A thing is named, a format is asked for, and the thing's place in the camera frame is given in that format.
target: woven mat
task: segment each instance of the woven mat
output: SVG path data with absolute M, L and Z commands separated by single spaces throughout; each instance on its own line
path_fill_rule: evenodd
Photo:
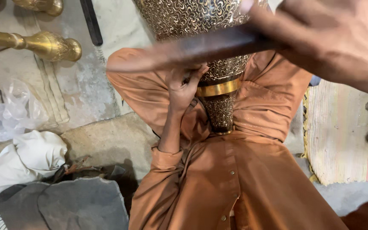
M 307 92 L 306 154 L 323 185 L 368 181 L 368 94 L 321 81 Z

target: brass vase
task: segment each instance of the brass vase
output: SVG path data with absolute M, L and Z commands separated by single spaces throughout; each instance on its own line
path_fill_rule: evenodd
M 179 39 L 245 23 L 240 12 L 242 0 L 134 0 L 158 41 Z M 267 0 L 256 0 L 267 6 Z M 233 131 L 233 104 L 240 77 L 250 55 L 216 60 L 198 84 L 196 96 L 207 110 L 213 131 L 220 135 Z
M 82 47 L 78 41 L 64 39 L 58 34 L 47 31 L 32 36 L 0 32 L 0 46 L 31 50 L 39 57 L 49 61 L 77 61 L 82 56 Z
M 12 0 L 18 6 L 45 12 L 51 16 L 59 16 L 63 11 L 63 0 Z

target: beige cloth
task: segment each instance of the beige cloth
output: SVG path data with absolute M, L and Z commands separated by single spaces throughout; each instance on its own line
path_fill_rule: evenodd
M 122 49 L 109 63 L 136 55 L 139 50 Z M 108 73 L 158 135 L 169 104 L 166 73 Z M 236 97 L 235 131 L 224 136 L 211 134 L 194 99 L 181 123 L 183 150 L 153 148 L 151 170 L 133 198 L 130 229 L 347 229 L 282 144 L 310 78 L 274 51 L 255 54 Z

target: brass candlestick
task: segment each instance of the brass candlestick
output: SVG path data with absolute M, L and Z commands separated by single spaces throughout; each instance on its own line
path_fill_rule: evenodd
M 63 11 L 63 0 L 12 0 L 18 6 L 33 11 L 59 16 Z
M 28 37 L 0 32 L 0 46 L 31 50 L 39 57 L 49 61 L 77 61 L 82 56 L 82 47 L 78 41 L 64 39 L 58 34 L 47 31 Z

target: plastic bag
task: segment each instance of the plastic bag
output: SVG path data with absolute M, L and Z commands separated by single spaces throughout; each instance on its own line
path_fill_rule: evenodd
M 24 133 L 26 128 L 37 129 L 48 121 L 45 108 L 25 83 L 12 79 L 2 87 L 4 103 L 0 103 L 0 142 Z

